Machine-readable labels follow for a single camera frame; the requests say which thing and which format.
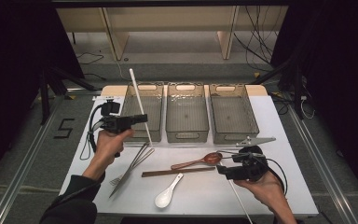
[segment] white ceramic spoon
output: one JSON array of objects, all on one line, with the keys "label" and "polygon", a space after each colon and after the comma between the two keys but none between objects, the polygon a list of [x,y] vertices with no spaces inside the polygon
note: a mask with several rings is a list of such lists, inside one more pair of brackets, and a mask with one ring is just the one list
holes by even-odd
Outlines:
[{"label": "white ceramic spoon", "polygon": [[175,188],[176,184],[179,182],[179,180],[181,180],[183,177],[183,174],[180,173],[179,175],[176,176],[175,180],[173,180],[173,182],[171,183],[171,185],[165,189],[164,191],[162,191],[155,200],[155,204],[157,207],[159,208],[164,208],[166,207],[168,204],[170,204],[171,202],[171,198],[172,198],[172,194],[173,194],[173,189]]}]

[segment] white tabletop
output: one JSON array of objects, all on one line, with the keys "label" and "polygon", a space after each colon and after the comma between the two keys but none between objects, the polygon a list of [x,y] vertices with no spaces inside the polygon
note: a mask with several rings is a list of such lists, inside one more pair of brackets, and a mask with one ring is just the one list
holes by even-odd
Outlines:
[{"label": "white tabletop", "polygon": [[[257,137],[273,136],[276,138],[276,141],[259,146],[268,159],[275,160],[283,168],[289,186],[286,198],[293,213],[298,217],[316,216],[317,208],[271,98],[269,96],[250,96],[249,98],[260,130]],[[117,100],[122,102],[123,97],[118,97]],[[93,108],[102,103],[103,101],[96,101]],[[96,113],[94,123],[100,118],[100,113]],[[264,204],[254,198],[251,192],[232,184],[232,181],[226,180],[224,175],[218,174],[217,170],[185,173],[174,190],[171,203],[163,209],[156,207],[154,204],[156,196],[173,182],[176,175],[141,177],[142,172],[170,170],[173,164],[198,160],[207,153],[219,149],[228,149],[234,152],[240,149],[234,146],[214,145],[211,131],[206,143],[169,144],[164,127],[165,120],[161,125],[161,142],[153,143],[156,151],[137,166],[121,189],[109,198],[114,188],[109,181],[124,174],[142,143],[125,144],[125,150],[121,156],[116,158],[115,162],[106,170],[106,178],[94,200],[99,213],[153,217],[244,217],[246,213],[249,215],[271,214]],[[85,145],[87,130],[88,126],[85,127],[74,160],[63,182],[61,193],[66,190],[70,176],[81,175],[90,163],[90,159],[86,161],[79,159]],[[86,149],[82,157],[86,157],[87,154],[88,150]],[[221,164],[227,167],[239,166],[231,159],[222,160]],[[269,162],[268,165],[283,179],[281,170],[273,162]]]}]

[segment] clear plastic bin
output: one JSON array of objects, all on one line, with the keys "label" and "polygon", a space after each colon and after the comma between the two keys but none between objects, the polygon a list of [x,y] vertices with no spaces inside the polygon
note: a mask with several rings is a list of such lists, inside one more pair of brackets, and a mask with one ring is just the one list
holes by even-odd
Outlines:
[{"label": "clear plastic bin", "polygon": [[[164,94],[163,82],[138,82],[138,92],[141,98],[145,114],[147,114],[147,127],[153,142],[161,141],[161,118],[162,97]],[[132,116],[142,114],[141,107],[132,83],[128,85],[124,99],[121,116]],[[148,142],[147,131],[144,123],[132,125],[135,135],[127,138],[126,142]]]},{"label": "clear plastic bin", "polygon": [[166,122],[169,143],[207,141],[209,123],[202,83],[168,83]]},{"label": "clear plastic bin", "polygon": [[211,84],[213,142],[235,144],[259,133],[255,114],[244,84]]}]

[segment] metal frame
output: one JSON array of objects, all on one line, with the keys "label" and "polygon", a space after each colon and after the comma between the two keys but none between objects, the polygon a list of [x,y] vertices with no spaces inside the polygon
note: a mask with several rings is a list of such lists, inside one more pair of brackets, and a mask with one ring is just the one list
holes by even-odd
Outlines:
[{"label": "metal frame", "polygon": [[17,173],[13,176],[12,181],[7,187],[7,191],[2,196],[0,200],[0,223],[3,223],[5,221],[5,218],[7,217],[11,205],[14,203],[14,200],[17,197],[21,185],[24,182],[26,176],[28,175],[28,172],[34,163],[34,159],[36,158],[37,153],[39,152],[39,149],[41,148],[43,141],[45,140],[51,123],[55,118],[57,109],[63,102],[63,98],[63,95],[57,96],[55,98],[54,103],[51,107],[51,116],[49,116],[43,126],[40,126],[33,143],[29,147],[27,154],[25,155],[19,169],[17,170]]},{"label": "metal frame", "polygon": [[[289,93],[286,92],[283,95],[284,98],[291,99]],[[324,185],[326,186],[334,204],[336,205],[336,208],[341,215],[343,222],[348,224],[358,223],[358,218],[354,214],[350,202],[334,178],[334,175],[331,172],[327,162],[324,160],[324,156],[320,152],[318,146],[313,141],[312,135],[310,134],[310,131],[308,130],[304,120],[300,120],[298,118],[296,111],[291,106],[289,107],[289,114],[292,117],[292,120],[296,125],[302,140],[304,141],[313,163],[321,175]]]},{"label": "metal frame", "polygon": [[205,7],[205,6],[288,6],[295,0],[15,0],[15,4],[52,7]]}]

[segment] black sleeve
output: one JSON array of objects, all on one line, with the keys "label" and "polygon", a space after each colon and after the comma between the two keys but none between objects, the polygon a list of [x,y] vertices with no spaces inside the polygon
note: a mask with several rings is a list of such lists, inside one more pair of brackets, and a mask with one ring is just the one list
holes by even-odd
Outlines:
[{"label": "black sleeve", "polygon": [[81,175],[72,175],[66,192],[53,201],[40,223],[94,223],[97,207],[92,201],[103,178],[104,175],[99,181],[94,181]]}]

